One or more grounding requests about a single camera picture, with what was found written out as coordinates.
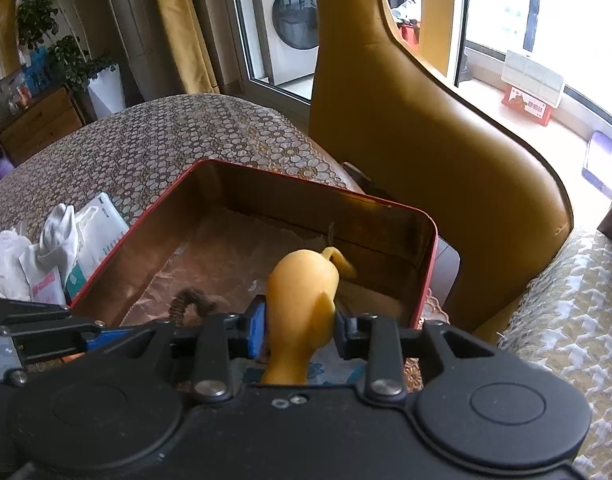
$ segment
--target plant stem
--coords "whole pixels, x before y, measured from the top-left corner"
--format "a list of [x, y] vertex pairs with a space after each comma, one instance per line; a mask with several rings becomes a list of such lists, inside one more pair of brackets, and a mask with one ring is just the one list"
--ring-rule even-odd
[[55, 2], [57, 3], [57, 6], [60, 8], [60, 12], [62, 13], [62, 16], [64, 17], [64, 20], [66, 21], [66, 25], [68, 25], [68, 28], [70, 28], [70, 33], [75, 38], [75, 43], [77, 44], [77, 48], [80, 50], [81, 59], [83, 59], [84, 61], [87, 61], [86, 56], [84, 55], [84, 51], [81, 49], [80, 42], [77, 41], [77, 35], [75, 34], [75, 30], [72, 28], [70, 20], [68, 19], [68, 16], [66, 15], [66, 11], [62, 7], [61, 1], [55, 0]]
[[78, 22], [80, 22], [80, 25], [81, 25], [81, 33], [82, 33], [82, 36], [84, 36], [84, 46], [86, 47], [86, 50], [88, 51], [88, 55], [91, 56], [90, 45], [88, 44], [88, 36], [86, 35], [86, 27], [84, 27], [84, 22], [82, 21], [81, 16], [80, 16], [80, 11], [77, 8], [77, 1], [72, 0], [72, 7], [73, 9], [75, 9], [75, 15], [77, 16]]

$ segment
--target coiled brown object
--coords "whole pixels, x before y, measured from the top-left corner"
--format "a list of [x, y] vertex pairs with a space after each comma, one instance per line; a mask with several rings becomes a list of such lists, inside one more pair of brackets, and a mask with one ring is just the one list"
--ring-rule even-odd
[[175, 326], [184, 325], [184, 314], [189, 305], [195, 305], [195, 313], [203, 318], [208, 316], [217, 304], [208, 300], [202, 290], [188, 286], [180, 290], [170, 302], [168, 318], [175, 323]]

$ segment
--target yellow leather chair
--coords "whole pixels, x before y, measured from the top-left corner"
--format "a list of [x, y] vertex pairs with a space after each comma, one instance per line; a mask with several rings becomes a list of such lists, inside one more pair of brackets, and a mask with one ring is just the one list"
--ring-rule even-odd
[[318, 12], [310, 136], [435, 219], [462, 258], [444, 305], [453, 324], [508, 318], [572, 228], [560, 178], [416, 58], [386, 0], [318, 0]]

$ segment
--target screw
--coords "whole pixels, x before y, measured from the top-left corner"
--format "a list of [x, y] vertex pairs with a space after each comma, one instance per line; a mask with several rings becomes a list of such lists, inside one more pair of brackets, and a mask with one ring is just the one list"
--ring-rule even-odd
[[205, 397], [219, 397], [226, 393], [226, 384], [213, 380], [199, 381], [195, 391]]
[[10, 373], [9, 380], [13, 386], [24, 386], [28, 382], [28, 375], [23, 370], [14, 370]]
[[392, 379], [377, 379], [371, 383], [371, 388], [376, 394], [386, 397], [398, 395], [404, 389], [400, 383]]
[[291, 404], [295, 404], [299, 406], [300, 404], [306, 404], [308, 402], [308, 397], [303, 395], [294, 395], [290, 398]]
[[273, 399], [270, 405], [273, 406], [274, 408], [285, 410], [286, 408], [288, 408], [288, 406], [291, 405], [291, 403], [288, 402], [286, 399]]

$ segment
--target wooden drawer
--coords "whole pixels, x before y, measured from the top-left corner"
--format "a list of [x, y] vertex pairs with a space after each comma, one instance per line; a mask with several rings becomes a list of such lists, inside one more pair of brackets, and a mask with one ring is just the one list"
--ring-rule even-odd
[[0, 141], [7, 150], [14, 150], [69, 108], [72, 108], [70, 97], [61, 87], [25, 111], [0, 134]]
[[80, 117], [77, 115], [75, 108], [70, 108], [51, 123], [46, 124], [42, 129], [35, 132], [22, 145], [9, 150], [10, 158], [15, 164], [21, 164], [35, 155], [35, 153], [41, 152], [56, 140], [73, 133], [81, 128], [81, 126]]

